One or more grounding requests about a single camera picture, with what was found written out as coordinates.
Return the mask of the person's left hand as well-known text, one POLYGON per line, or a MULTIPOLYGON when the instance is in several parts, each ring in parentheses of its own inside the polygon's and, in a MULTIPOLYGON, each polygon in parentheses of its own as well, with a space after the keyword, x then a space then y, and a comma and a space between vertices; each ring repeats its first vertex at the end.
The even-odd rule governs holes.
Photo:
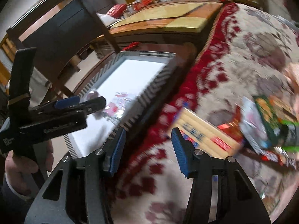
POLYGON ((17 156, 13 151, 8 152, 5 160, 6 182, 10 189, 21 196, 31 193, 24 175, 31 175, 38 171, 38 165, 24 156, 17 156))

